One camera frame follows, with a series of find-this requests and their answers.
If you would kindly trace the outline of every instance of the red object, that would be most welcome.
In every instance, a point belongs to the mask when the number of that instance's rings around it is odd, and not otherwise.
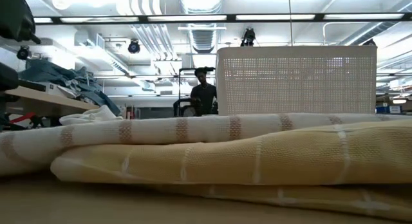
[[[27,114],[23,115],[22,117],[15,118],[15,119],[11,120],[10,123],[15,124],[15,123],[21,122],[21,121],[26,120],[26,119],[31,119],[35,115],[36,114],[34,112],[30,112],[30,113],[27,113]]]

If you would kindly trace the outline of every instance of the security camera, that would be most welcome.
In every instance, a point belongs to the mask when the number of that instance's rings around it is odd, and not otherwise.
[[[138,52],[140,52],[139,40],[136,40],[136,39],[131,40],[130,45],[127,48],[127,50],[129,50],[129,53],[138,53]]]
[[[20,60],[27,60],[32,57],[29,46],[20,46],[20,50],[17,52],[17,58]]]
[[[240,44],[241,47],[244,46],[253,46],[254,43],[253,41],[256,39],[255,36],[255,31],[253,30],[253,28],[247,28],[245,30],[245,34],[242,38],[242,43]]]

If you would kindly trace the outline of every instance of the man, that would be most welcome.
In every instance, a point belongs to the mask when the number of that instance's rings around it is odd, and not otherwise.
[[[204,68],[198,68],[194,71],[194,75],[198,78],[200,85],[193,87],[191,93],[192,104],[200,100],[202,115],[209,115],[211,113],[213,98],[218,97],[216,86],[206,82],[206,74],[207,70]]]

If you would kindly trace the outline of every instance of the dark shirt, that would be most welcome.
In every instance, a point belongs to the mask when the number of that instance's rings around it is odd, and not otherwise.
[[[201,112],[203,115],[211,113],[214,97],[218,97],[216,86],[207,84],[207,87],[203,88],[201,85],[197,85],[192,89],[191,98],[200,99]]]

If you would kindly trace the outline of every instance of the wooden table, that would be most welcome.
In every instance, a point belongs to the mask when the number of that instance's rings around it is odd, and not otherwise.
[[[7,95],[20,97],[17,102],[8,102],[6,112],[24,115],[34,112],[39,116],[61,117],[83,113],[90,109],[98,109],[98,106],[73,100],[70,98],[49,95],[42,91],[19,86],[17,89],[5,91]]]

